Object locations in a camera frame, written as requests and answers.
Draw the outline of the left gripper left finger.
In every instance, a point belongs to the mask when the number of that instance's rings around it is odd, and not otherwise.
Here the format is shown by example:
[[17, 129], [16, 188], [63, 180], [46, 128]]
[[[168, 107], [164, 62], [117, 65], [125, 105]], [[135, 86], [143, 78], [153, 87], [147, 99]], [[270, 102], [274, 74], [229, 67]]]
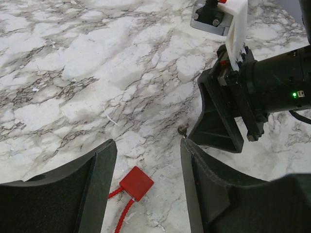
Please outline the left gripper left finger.
[[110, 139], [27, 181], [1, 184], [1, 232], [99, 233], [116, 158]]

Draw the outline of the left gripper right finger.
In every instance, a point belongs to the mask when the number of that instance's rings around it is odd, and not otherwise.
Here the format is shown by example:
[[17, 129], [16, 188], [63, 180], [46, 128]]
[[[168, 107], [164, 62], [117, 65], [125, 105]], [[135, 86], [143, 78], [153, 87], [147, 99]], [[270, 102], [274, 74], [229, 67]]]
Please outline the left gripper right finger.
[[189, 139], [180, 149], [193, 233], [310, 232], [310, 174], [268, 182], [231, 168]]

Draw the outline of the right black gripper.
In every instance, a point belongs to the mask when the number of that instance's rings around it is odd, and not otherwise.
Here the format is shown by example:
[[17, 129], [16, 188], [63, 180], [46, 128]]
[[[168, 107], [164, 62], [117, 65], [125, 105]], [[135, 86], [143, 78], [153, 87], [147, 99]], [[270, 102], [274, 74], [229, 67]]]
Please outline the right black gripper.
[[241, 153], [244, 139], [221, 93], [217, 80], [233, 98], [234, 116], [242, 117], [249, 141], [257, 141], [271, 113], [288, 111], [297, 120], [311, 120], [298, 111], [311, 107], [311, 47], [305, 46], [262, 61], [246, 47], [238, 71], [231, 68], [225, 46], [217, 50], [220, 69], [210, 68], [198, 78], [202, 111], [189, 139], [231, 153]]

